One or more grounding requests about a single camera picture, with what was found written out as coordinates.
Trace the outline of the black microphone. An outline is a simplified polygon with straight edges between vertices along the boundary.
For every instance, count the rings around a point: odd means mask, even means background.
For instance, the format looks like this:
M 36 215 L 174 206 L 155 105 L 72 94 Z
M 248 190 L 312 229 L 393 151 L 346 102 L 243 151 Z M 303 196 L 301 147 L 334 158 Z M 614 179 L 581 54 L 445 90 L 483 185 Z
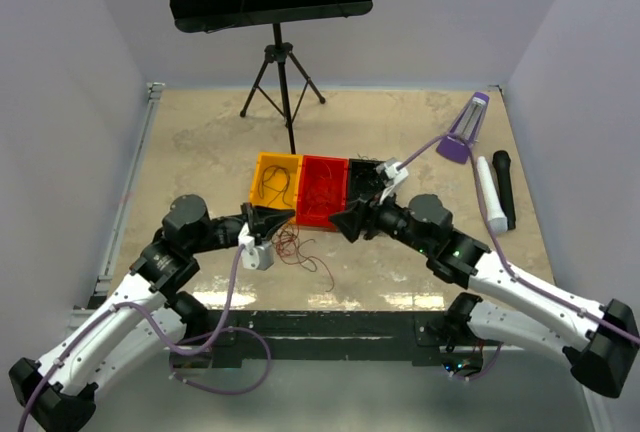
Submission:
M 499 201 L 507 218 L 507 229 L 516 228 L 516 211 L 511 180 L 511 158 L 506 150 L 498 150 L 493 154 L 492 165 L 495 171 Z

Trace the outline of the red plastic bin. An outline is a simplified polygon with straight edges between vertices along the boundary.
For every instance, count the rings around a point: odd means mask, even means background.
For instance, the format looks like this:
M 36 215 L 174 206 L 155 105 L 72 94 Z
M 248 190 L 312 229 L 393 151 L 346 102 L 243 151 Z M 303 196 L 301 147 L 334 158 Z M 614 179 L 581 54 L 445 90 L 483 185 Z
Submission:
M 296 211 L 299 226 L 335 229 L 328 217 L 345 208 L 348 168 L 346 158 L 303 156 Z

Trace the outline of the yellow plastic bin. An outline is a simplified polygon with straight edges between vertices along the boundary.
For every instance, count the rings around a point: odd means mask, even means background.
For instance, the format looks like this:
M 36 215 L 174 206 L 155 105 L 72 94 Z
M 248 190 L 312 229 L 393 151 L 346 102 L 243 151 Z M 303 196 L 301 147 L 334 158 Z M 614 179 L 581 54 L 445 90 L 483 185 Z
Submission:
M 276 209 L 296 210 L 302 169 L 302 155 L 260 152 L 249 202 Z

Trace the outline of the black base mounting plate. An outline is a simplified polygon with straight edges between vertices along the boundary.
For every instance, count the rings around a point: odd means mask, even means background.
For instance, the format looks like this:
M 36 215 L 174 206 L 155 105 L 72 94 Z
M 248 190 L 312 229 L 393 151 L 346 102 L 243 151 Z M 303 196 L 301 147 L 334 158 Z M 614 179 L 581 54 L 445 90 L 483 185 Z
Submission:
M 177 359 L 189 368 L 239 368 L 262 360 L 264 339 L 273 360 L 401 361 L 436 366 L 445 352 L 480 341 L 469 329 L 448 323 L 442 311 L 251 311 L 233 310 L 210 352 Z

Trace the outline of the purple metronome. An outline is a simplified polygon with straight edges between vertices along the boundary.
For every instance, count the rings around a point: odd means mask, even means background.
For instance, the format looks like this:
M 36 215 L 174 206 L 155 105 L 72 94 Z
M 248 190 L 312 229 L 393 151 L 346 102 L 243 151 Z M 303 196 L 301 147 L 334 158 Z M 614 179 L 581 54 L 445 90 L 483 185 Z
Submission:
M 471 96 L 436 147 L 441 157 L 457 164 L 468 161 L 469 150 L 476 142 L 489 102 L 485 93 L 475 92 Z

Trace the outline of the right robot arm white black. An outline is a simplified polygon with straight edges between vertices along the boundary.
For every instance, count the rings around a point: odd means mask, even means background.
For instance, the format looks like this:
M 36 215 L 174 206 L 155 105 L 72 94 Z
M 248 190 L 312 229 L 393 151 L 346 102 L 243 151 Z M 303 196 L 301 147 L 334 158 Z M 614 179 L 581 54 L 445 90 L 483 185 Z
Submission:
M 452 342 L 477 337 L 535 351 L 591 391 L 621 395 L 639 352 L 635 317 L 623 302 L 601 304 L 511 265 L 497 248 L 456 229 L 452 212 L 433 194 L 406 207 L 393 197 L 358 199 L 329 220 L 349 242 L 386 234 L 423 255 L 437 278 L 463 288 L 445 321 Z

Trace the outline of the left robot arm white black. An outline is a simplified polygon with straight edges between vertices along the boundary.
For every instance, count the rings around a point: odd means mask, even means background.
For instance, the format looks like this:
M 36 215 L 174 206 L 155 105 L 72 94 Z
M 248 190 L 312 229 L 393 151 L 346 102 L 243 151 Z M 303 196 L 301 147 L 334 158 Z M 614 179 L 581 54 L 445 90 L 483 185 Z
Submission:
M 233 248 L 232 266 L 266 270 L 271 239 L 295 215 L 244 203 L 237 215 L 212 218 L 198 195 L 175 199 L 151 243 L 116 290 L 73 333 L 37 360 L 22 358 L 9 371 L 23 408 L 18 428 L 34 419 L 46 431 L 79 431 L 111 387 L 164 348 L 194 356 L 224 330 L 230 307 L 205 343 L 208 310 L 184 285 L 199 271 L 199 253 Z

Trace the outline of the black plastic bin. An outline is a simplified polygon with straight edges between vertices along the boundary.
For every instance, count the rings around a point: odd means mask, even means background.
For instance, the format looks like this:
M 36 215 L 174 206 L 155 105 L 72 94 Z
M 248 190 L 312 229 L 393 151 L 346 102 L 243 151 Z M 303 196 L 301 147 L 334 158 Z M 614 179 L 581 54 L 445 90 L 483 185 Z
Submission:
M 361 158 L 349 160 L 347 199 L 350 203 L 363 195 L 376 194 L 385 187 L 384 182 L 375 171 L 381 161 Z

